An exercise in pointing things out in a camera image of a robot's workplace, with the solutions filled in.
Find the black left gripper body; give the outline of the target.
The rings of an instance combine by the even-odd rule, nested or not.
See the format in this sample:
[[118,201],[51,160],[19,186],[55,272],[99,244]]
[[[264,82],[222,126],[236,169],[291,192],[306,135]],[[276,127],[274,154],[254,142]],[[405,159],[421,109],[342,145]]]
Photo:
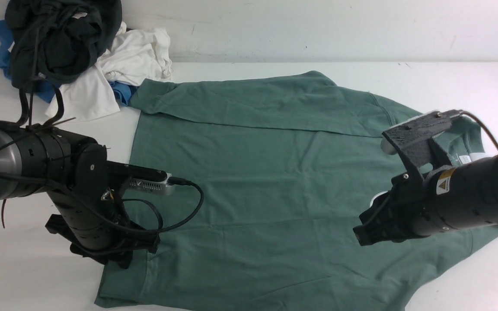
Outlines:
[[73,254],[122,269],[130,266],[136,250],[156,253],[160,235],[135,223],[126,212],[126,200],[109,189],[105,147],[83,144],[70,159],[66,185],[48,192],[59,211],[48,220],[48,232],[69,240]]

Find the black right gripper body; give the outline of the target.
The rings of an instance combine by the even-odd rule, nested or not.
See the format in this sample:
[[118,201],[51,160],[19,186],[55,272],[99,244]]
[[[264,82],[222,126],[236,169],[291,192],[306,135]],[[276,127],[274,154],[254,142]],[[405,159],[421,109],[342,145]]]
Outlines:
[[404,173],[394,177],[392,184],[389,191],[374,197],[370,207],[358,217],[361,225],[352,230],[360,246],[429,237],[412,227],[422,218],[426,196],[424,175]]

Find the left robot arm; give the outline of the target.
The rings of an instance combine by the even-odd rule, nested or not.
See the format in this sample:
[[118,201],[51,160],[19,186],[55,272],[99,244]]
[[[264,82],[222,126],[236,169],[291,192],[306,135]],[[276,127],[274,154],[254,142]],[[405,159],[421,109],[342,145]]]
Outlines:
[[58,213],[46,229],[71,243],[74,254],[129,267],[133,252],[155,253],[157,233],[127,215],[126,190],[168,195],[170,174],[107,159],[89,136],[0,121],[0,200],[46,193]]

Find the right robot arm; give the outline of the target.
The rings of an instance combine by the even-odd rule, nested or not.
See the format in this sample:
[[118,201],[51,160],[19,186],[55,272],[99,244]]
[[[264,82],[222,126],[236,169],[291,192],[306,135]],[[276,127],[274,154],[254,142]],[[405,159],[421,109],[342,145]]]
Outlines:
[[353,233],[362,246],[498,225],[498,155],[393,179]]

